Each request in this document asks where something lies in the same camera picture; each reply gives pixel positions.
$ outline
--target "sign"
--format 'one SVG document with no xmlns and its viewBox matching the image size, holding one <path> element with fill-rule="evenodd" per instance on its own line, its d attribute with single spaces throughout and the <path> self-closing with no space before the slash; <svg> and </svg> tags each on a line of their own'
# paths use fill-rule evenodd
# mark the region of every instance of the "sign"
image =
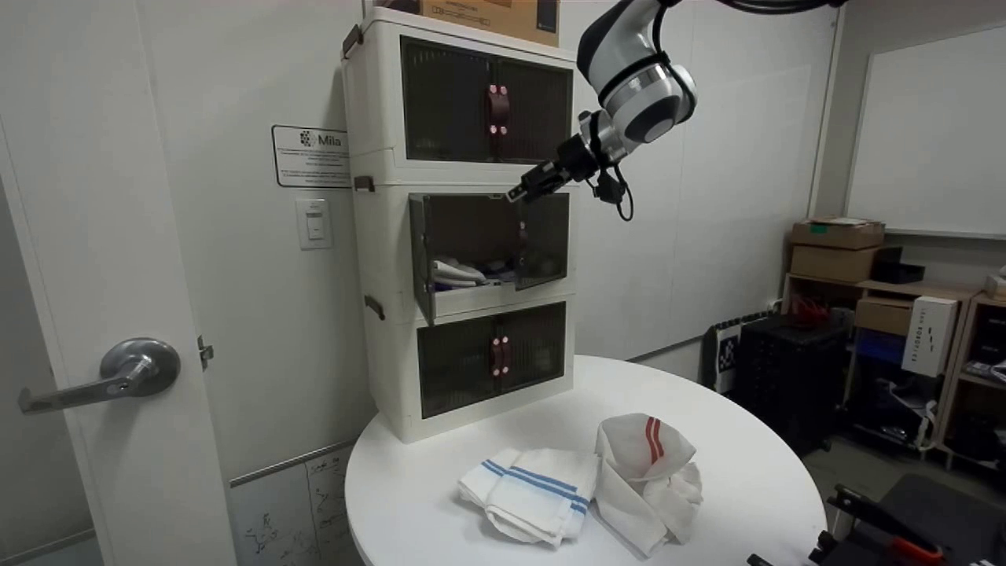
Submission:
<svg viewBox="0 0 1006 566">
<path fill-rule="evenodd" d="M 274 164 L 282 189 L 352 189 L 344 130 L 274 127 Z"/>
</svg>

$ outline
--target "door handle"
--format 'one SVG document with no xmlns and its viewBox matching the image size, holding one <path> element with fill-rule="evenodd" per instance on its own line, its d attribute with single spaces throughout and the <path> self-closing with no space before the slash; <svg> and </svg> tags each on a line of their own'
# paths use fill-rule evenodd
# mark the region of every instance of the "door handle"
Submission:
<svg viewBox="0 0 1006 566">
<path fill-rule="evenodd" d="M 31 395 L 23 389 L 23 411 L 60 411 L 71 407 L 109 401 L 127 395 L 158 395 L 173 388 L 179 377 L 182 357 L 179 352 L 155 337 L 131 337 L 114 346 L 102 357 L 102 379 L 70 389 L 54 389 L 43 395 Z"/>
</svg>

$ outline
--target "door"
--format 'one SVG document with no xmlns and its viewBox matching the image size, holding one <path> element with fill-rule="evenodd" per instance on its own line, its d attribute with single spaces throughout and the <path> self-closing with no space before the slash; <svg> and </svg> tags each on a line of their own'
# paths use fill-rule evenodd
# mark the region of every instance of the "door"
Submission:
<svg viewBox="0 0 1006 566">
<path fill-rule="evenodd" d="M 235 562 L 135 0 L 0 0 L 0 75 L 0 181 L 54 388 L 98 382 L 103 356 L 131 337 L 179 356 L 155 395 L 63 410 L 102 556 Z M 131 356 L 103 371 L 147 365 L 173 362 Z"/>
</svg>

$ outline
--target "white cabinet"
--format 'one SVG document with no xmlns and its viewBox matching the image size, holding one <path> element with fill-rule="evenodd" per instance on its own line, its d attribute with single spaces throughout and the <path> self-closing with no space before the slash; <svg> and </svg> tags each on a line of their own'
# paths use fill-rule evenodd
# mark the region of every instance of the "white cabinet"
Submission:
<svg viewBox="0 0 1006 566">
<path fill-rule="evenodd" d="M 502 197 L 572 136 L 572 66 L 470 33 L 376 15 L 344 66 L 370 393 L 405 440 L 572 388 L 569 194 Z"/>
</svg>

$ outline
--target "cardboard box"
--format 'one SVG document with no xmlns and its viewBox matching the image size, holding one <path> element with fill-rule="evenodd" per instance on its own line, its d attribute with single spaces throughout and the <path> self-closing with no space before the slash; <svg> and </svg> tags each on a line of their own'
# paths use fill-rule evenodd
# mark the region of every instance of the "cardboard box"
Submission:
<svg viewBox="0 0 1006 566">
<path fill-rule="evenodd" d="M 376 5 L 420 11 L 539 44 L 560 44 L 560 0 L 376 0 Z"/>
<path fill-rule="evenodd" d="M 939 377 L 947 369 L 952 328 L 955 328 L 955 299 L 921 297 L 913 306 L 913 325 L 904 341 L 901 371 Z"/>
<path fill-rule="evenodd" d="M 790 231 L 791 246 L 820 246 L 820 249 L 879 249 L 885 224 L 875 219 L 802 219 Z"/>
<path fill-rule="evenodd" d="M 875 299 L 856 301 L 856 328 L 904 337 L 913 325 L 913 301 L 904 299 Z"/>
<path fill-rule="evenodd" d="M 872 278 L 878 249 L 791 249 L 791 278 L 831 280 L 831 282 L 862 282 Z"/>
</svg>

